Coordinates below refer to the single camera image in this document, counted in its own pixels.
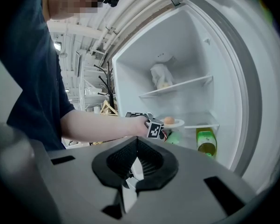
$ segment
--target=open refrigerator door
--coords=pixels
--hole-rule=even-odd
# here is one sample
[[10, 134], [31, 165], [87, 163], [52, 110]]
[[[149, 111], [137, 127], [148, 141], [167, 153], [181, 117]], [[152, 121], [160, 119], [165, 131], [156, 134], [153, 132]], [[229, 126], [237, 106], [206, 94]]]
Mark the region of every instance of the open refrigerator door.
[[[119, 114], [181, 119], [178, 145], [192, 149], [211, 127], [216, 160], [261, 191], [280, 157], [280, 38], [254, 0], [172, 1], [113, 58]], [[173, 85], [155, 87], [157, 63]]]

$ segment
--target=white ceiling beam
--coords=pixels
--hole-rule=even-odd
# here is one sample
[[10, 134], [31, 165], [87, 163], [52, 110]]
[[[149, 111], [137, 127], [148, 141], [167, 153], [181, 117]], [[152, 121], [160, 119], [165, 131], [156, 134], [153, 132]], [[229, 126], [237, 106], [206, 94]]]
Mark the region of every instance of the white ceiling beam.
[[99, 39], [102, 35], [102, 31], [96, 30], [90, 27], [85, 27], [77, 24], [71, 24], [71, 23], [63, 23], [63, 22], [56, 22], [56, 21], [48, 21], [47, 22], [49, 32], [59, 32], [59, 33], [65, 33], [67, 29], [67, 33], [69, 34], [75, 34], [75, 35], [82, 35], [91, 37], [94, 39]]
[[[99, 75], [104, 75], [103, 77], [105, 77], [104, 72], [98, 71], [98, 70], [85, 70], [84, 72], [85, 72], [84, 77], [95, 77], [96, 78]], [[66, 78], [66, 77], [76, 77], [74, 71], [64, 71], [64, 70], [61, 71], [61, 76], [63, 78]]]
[[72, 92], [79, 92], [79, 88], [69, 88], [70, 92], [67, 93], [69, 96]]

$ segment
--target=ceiling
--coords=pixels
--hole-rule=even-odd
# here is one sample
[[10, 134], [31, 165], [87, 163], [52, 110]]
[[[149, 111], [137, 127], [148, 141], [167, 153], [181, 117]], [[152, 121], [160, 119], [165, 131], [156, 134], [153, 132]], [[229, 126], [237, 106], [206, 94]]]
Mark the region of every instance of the ceiling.
[[[81, 49], [87, 51], [88, 55], [82, 57], [82, 61], [84, 62], [84, 79], [91, 83], [93, 87], [101, 89], [102, 87], [100, 84], [102, 84], [102, 82], [98, 76], [101, 75], [104, 77], [105, 75], [98, 69], [93, 68], [93, 65], [101, 66], [104, 58], [108, 56], [108, 54], [112, 54], [112, 51], [123, 41], [126, 42], [128, 35], [132, 33], [139, 24], [154, 12], [170, 3], [170, 0], [134, 0], [130, 6], [129, 4], [126, 4], [126, 6], [128, 6], [127, 9], [123, 9], [125, 7], [125, 2], [128, 3], [128, 1], [129, 0], [120, 0], [118, 6], [114, 8], [110, 7], [108, 4], [103, 4], [102, 7], [97, 8], [97, 10], [94, 10], [89, 14], [80, 14], [79, 16], [61, 21], [48, 21], [48, 28], [53, 42], [60, 42], [62, 46], [59, 55], [60, 68], [62, 71], [61, 74], [64, 87], [68, 90], [68, 98], [72, 103], [77, 103], [80, 98], [80, 78], [78, 78], [75, 73], [75, 65], [77, 65], [75, 60], [76, 51]], [[145, 11], [145, 8], [149, 4], [153, 5], [152, 8]], [[121, 30], [120, 36], [118, 36], [114, 44], [107, 50], [108, 53], [104, 50], [103, 45], [108, 42], [108, 39], [111, 37], [113, 32], [112, 29], [102, 40], [102, 44], [98, 46], [96, 51], [92, 52], [93, 46], [96, 46], [95, 42], [99, 40], [105, 27], [108, 26], [110, 20], [114, 18], [114, 13], [119, 10], [121, 10], [121, 13], [118, 16], [118, 19], [114, 22], [112, 28], [114, 27], [115, 29], [120, 21], [126, 19], [128, 19], [126, 23], [129, 22], [129, 24]], [[85, 105], [96, 106], [99, 103], [102, 103], [104, 99], [107, 99], [107, 97], [86, 95]]]

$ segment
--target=white plate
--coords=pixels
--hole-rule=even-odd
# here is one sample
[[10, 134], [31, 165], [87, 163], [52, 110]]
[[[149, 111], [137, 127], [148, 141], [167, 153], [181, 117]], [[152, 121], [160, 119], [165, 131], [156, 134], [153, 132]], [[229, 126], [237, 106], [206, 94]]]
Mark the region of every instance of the white plate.
[[164, 124], [164, 128], [177, 128], [177, 127], [183, 126], [184, 124], [185, 124], [185, 121], [183, 121], [181, 119], [175, 119], [174, 124], [172, 124], [172, 125]]

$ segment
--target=person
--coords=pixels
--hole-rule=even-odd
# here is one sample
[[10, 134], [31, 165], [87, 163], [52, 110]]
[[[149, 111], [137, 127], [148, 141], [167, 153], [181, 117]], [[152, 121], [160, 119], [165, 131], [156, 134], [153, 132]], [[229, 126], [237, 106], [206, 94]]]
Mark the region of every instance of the person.
[[0, 60], [23, 90], [7, 124], [41, 141], [47, 151], [64, 149], [61, 137], [95, 142], [146, 136], [145, 117], [97, 115], [75, 110], [68, 101], [46, 22], [84, 12], [99, 0], [17, 2], [10, 7], [12, 15], [4, 18], [8, 25], [0, 34]]

